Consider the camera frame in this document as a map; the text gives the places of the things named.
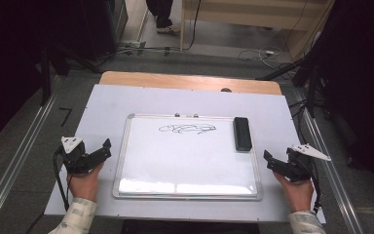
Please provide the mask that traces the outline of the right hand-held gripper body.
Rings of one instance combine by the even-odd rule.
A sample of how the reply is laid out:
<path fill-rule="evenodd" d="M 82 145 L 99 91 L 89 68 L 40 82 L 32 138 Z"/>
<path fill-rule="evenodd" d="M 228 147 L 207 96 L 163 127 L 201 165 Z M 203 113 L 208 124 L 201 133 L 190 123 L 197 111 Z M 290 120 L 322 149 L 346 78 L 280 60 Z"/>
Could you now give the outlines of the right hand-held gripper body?
<path fill-rule="evenodd" d="M 316 159 L 330 161 L 331 158 L 318 151 L 310 144 L 293 145 L 286 149 L 287 166 L 290 173 L 287 176 L 292 182 L 310 179 L 313 175 Z"/>

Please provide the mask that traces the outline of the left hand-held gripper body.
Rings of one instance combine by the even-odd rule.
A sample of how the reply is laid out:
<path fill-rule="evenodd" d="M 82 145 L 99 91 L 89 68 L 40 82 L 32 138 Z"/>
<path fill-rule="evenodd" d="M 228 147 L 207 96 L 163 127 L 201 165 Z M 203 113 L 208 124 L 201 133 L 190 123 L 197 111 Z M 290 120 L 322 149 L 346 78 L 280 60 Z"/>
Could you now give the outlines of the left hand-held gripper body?
<path fill-rule="evenodd" d="M 85 144 L 81 137 L 63 136 L 61 146 L 56 151 L 69 174 L 88 174 L 93 168 L 90 165 L 90 155 L 86 152 Z"/>

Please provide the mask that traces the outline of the black whiteboard eraser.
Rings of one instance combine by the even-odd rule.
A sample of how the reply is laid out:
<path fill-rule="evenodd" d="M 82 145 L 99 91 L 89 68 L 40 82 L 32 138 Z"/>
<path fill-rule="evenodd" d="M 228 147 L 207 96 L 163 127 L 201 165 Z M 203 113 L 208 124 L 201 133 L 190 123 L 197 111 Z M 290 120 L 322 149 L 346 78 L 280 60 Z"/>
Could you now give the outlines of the black whiteboard eraser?
<path fill-rule="evenodd" d="M 235 117 L 234 122 L 235 145 L 238 151 L 248 152 L 252 149 L 252 141 L 248 119 Z"/>

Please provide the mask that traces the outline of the white framed whiteboard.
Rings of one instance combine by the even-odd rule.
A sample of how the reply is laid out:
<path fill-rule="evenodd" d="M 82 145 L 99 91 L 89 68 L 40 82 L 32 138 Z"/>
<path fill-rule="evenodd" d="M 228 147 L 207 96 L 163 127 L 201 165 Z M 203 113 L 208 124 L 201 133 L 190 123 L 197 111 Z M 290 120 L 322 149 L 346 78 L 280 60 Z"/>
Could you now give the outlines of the white framed whiteboard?
<path fill-rule="evenodd" d="M 121 144 L 112 194 L 118 199 L 262 198 L 257 157 L 240 149 L 238 120 L 132 114 Z"/>

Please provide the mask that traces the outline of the person's left hand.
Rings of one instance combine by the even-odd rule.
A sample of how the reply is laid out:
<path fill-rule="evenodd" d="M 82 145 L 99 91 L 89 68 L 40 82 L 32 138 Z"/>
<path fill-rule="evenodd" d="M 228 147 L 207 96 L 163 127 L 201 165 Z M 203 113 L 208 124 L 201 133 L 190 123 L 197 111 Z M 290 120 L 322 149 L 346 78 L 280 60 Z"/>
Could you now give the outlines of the person's left hand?
<path fill-rule="evenodd" d="M 83 198 L 92 202 L 96 202 L 98 189 L 98 175 L 103 168 L 103 164 L 99 164 L 88 174 L 67 176 L 69 189 L 74 197 Z"/>

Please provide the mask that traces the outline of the person's right hand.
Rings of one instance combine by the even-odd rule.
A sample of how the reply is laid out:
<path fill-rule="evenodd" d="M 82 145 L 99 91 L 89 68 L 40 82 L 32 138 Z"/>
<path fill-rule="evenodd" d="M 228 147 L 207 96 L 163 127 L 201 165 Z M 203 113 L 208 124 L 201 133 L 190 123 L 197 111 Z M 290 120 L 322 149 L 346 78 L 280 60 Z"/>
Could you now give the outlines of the person's right hand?
<path fill-rule="evenodd" d="M 309 211 L 311 209 L 314 187 L 310 180 L 290 182 L 285 176 L 274 173 L 281 184 L 284 195 L 293 213 Z"/>

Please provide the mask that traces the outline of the white table cover panel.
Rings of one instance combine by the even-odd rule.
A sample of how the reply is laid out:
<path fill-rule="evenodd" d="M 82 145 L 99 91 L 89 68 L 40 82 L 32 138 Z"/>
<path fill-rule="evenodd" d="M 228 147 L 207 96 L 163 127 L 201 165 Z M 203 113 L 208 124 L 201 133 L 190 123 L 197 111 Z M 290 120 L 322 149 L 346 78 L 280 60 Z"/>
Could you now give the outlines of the white table cover panel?
<path fill-rule="evenodd" d="M 257 201 L 118 199 L 112 190 L 128 117 L 132 114 L 166 116 L 244 117 L 248 119 L 262 184 Z M 281 185 L 268 170 L 265 150 L 286 160 L 286 149 L 299 142 L 286 99 L 278 95 L 207 92 L 177 89 L 97 85 L 76 131 L 88 151 L 108 138 L 112 143 L 99 175 L 100 216 L 188 221 L 282 222 L 288 205 Z"/>

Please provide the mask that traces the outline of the black metal stand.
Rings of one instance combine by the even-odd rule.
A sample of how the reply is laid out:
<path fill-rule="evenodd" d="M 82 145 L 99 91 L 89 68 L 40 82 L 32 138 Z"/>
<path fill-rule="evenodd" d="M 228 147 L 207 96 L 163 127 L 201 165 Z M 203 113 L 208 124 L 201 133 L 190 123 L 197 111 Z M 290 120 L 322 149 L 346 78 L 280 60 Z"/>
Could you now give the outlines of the black metal stand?
<path fill-rule="evenodd" d="M 41 75 L 43 79 L 41 105 L 44 106 L 51 96 L 50 60 L 46 47 L 44 47 L 41 51 Z"/>
<path fill-rule="evenodd" d="M 306 107 L 312 118 L 316 117 L 314 108 L 315 108 L 315 96 L 316 96 L 318 77 L 319 77 L 318 71 L 319 71 L 319 66 L 315 64 L 312 68 L 312 72 L 309 78 L 309 88 L 308 88 Z"/>

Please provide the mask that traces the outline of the wooden table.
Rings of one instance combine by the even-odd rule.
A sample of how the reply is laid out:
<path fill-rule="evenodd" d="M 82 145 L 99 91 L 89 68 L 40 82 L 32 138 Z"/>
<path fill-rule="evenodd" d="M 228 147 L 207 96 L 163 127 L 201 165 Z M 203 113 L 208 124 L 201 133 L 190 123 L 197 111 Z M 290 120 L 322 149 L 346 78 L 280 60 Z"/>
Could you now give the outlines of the wooden table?
<path fill-rule="evenodd" d="M 274 81 L 243 80 L 201 75 L 106 71 L 101 75 L 99 83 L 102 85 L 282 95 L 280 85 Z"/>

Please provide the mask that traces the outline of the dark curtain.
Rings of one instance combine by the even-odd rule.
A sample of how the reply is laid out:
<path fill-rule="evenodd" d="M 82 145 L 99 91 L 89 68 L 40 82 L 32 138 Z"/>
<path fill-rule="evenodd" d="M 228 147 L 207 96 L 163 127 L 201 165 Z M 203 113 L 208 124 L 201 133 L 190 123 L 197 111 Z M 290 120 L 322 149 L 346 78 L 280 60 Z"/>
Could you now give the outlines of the dark curtain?
<path fill-rule="evenodd" d="M 335 0 L 313 59 L 350 156 L 374 174 L 374 0 Z"/>
<path fill-rule="evenodd" d="M 42 88 L 37 64 L 44 47 L 56 72 L 69 73 L 58 37 L 76 2 L 0 0 L 0 133 Z"/>

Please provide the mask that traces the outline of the grey power strip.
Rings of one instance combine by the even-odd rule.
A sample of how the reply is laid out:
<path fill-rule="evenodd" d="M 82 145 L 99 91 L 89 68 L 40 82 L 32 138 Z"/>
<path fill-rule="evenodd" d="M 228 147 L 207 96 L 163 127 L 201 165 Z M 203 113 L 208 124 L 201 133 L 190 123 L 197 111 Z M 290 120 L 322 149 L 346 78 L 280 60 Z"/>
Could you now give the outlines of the grey power strip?
<path fill-rule="evenodd" d="M 121 41 L 118 44 L 119 48 L 143 49 L 146 42 L 144 41 Z"/>

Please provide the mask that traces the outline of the black cabinet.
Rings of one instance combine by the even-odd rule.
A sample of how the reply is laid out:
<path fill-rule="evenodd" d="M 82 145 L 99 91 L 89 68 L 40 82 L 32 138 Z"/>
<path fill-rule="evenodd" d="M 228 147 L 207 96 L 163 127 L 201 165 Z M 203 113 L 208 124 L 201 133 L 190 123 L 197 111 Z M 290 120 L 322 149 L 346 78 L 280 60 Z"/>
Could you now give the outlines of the black cabinet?
<path fill-rule="evenodd" d="M 116 52 L 129 16 L 125 0 L 80 0 L 84 11 L 86 59 L 97 60 Z"/>

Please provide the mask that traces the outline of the light wooden furniture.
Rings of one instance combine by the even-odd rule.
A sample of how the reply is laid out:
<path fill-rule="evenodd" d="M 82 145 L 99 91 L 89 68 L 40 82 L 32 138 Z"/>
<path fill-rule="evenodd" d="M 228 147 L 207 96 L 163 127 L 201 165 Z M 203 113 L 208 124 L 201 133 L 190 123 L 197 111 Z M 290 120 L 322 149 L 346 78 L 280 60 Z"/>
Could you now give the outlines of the light wooden furniture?
<path fill-rule="evenodd" d="M 327 22 L 336 0 L 182 0 L 181 35 L 187 20 L 280 28 L 293 59 L 301 59 Z"/>

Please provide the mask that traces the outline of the aluminium rail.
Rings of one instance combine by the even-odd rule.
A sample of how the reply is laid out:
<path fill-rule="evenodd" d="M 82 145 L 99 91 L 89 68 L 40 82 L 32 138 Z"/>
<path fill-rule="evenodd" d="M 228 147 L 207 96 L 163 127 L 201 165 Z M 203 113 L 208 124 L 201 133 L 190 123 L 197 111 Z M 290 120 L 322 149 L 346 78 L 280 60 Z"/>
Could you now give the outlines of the aluminium rail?
<path fill-rule="evenodd" d="M 22 141 L 17 146 L 12 154 L 10 154 L 11 162 L 6 168 L 5 172 L 0 177 L 0 210 L 7 199 L 10 190 L 15 183 L 18 174 L 28 157 L 36 137 L 39 135 L 43 124 L 45 123 L 53 105 L 56 100 L 57 94 L 50 95 L 48 100 L 39 107 L 34 119 L 28 125 L 28 129 L 22 137 Z"/>
<path fill-rule="evenodd" d="M 301 111 L 301 116 L 309 130 L 312 145 L 314 145 L 320 152 L 330 156 L 327 145 L 318 127 L 317 120 L 311 117 L 310 112 L 306 108 Z M 364 234 L 361 223 L 355 213 L 355 208 L 335 165 L 332 161 L 322 161 L 321 164 L 329 186 L 331 187 L 337 205 L 337 211 L 342 216 L 348 233 Z"/>

